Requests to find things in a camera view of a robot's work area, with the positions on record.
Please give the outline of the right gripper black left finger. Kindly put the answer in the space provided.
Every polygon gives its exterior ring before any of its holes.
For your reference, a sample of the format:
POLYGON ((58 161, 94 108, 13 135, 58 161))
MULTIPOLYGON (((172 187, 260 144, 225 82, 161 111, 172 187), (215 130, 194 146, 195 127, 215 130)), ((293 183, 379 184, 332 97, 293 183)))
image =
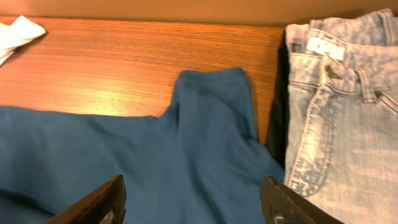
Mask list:
POLYGON ((125 203, 124 179, 116 175, 45 224, 122 224, 125 203))

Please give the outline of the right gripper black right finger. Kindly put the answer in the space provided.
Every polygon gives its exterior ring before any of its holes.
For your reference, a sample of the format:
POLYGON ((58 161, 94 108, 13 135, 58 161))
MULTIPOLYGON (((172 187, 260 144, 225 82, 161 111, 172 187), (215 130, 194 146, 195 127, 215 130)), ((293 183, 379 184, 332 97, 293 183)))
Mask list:
POLYGON ((266 224, 343 224, 273 177, 262 178, 259 195, 266 224))

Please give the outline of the dark blue polo shirt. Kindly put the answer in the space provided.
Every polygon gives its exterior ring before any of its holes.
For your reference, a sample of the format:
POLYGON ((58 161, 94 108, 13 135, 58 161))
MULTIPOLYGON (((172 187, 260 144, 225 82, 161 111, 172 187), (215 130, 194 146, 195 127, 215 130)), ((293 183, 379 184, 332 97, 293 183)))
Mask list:
POLYGON ((1 108, 2 223, 42 223, 115 175, 126 223, 263 223, 261 179, 284 170, 240 68, 182 72, 159 117, 1 108))

